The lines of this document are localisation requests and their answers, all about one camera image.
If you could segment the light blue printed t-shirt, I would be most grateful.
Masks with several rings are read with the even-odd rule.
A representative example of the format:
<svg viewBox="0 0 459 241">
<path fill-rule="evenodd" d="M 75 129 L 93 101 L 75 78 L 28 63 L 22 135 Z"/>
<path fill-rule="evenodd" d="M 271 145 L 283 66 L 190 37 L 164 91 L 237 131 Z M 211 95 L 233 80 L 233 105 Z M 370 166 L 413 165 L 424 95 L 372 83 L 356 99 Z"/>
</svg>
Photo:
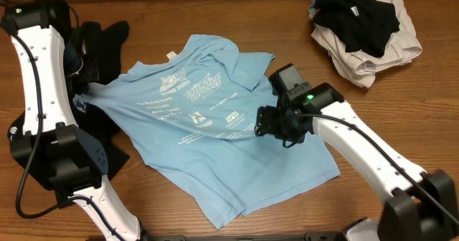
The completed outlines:
<svg viewBox="0 0 459 241">
<path fill-rule="evenodd" d="M 255 135 L 257 109 L 277 103 L 265 76 L 272 60 L 224 37 L 193 34 L 168 62 L 137 63 L 73 101 L 79 110 L 105 112 L 144 163 L 192 195 L 221 228 L 340 174 L 315 136 L 285 148 Z"/>
</svg>

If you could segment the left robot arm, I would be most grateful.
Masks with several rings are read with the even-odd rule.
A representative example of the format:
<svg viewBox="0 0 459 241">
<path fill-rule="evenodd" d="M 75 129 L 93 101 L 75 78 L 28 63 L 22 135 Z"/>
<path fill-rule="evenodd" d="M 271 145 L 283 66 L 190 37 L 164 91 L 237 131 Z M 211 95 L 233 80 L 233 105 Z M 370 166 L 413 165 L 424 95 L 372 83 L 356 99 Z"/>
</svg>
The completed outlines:
<svg viewBox="0 0 459 241">
<path fill-rule="evenodd" d="M 21 67 L 24 112 L 9 129 L 23 177 L 56 196 L 56 208 L 80 206 L 106 240 L 144 240 L 140 220 L 110 180 L 128 155 L 107 140 L 105 115 L 77 115 L 75 93 L 99 78 L 98 60 L 82 50 L 76 14 L 65 0 L 32 0 L 5 8 L 2 29 Z"/>
</svg>

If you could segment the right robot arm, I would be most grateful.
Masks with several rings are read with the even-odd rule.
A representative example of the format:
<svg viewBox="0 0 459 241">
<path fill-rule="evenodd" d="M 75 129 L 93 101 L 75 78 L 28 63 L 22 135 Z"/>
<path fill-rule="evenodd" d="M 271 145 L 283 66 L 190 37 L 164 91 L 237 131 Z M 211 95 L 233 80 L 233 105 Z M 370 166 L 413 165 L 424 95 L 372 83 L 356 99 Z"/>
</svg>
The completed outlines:
<svg viewBox="0 0 459 241">
<path fill-rule="evenodd" d="M 273 135 L 290 148 L 310 133 L 337 150 L 379 197 L 379 219 L 360 219 L 335 240 L 452 240 L 458 236 L 453 179 L 427 173 L 391 148 L 328 83 L 277 92 L 278 104 L 260 107 L 256 136 Z"/>
</svg>

